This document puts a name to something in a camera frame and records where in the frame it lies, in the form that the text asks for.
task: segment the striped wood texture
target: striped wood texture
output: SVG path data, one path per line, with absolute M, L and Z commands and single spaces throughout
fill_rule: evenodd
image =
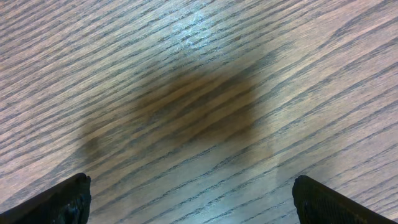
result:
M 398 218 L 398 1 L 0 2 L 0 211 L 297 223 L 307 174 Z

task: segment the black plastic part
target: black plastic part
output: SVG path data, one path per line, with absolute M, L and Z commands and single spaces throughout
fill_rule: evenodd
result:
M 0 224 L 86 224 L 90 212 L 90 177 L 76 174 L 0 214 Z
M 301 224 L 396 224 L 306 175 L 295 180 L 293 198 Z

